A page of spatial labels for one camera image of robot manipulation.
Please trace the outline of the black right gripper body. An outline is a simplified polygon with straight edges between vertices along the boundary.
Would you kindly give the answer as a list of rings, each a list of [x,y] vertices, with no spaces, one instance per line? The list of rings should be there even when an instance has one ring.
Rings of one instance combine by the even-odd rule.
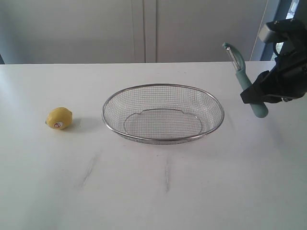
[[[278,53],[274,43],[273,50],[276,64],[272,71],[288,73],[285,78],[287,89],[282,101],[289,102],[303,97],[307,92],[307,45],[293,46],[288,52]]]

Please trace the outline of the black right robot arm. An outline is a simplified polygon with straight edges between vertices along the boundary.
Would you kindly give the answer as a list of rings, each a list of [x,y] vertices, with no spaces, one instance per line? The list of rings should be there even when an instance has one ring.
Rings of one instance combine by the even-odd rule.
[[[243,90],[243,103],[275,104],[303,97],[307,93],[307,29],[303,22],[292,18],[265,23],[259,39],[273,44],[275,66]]]

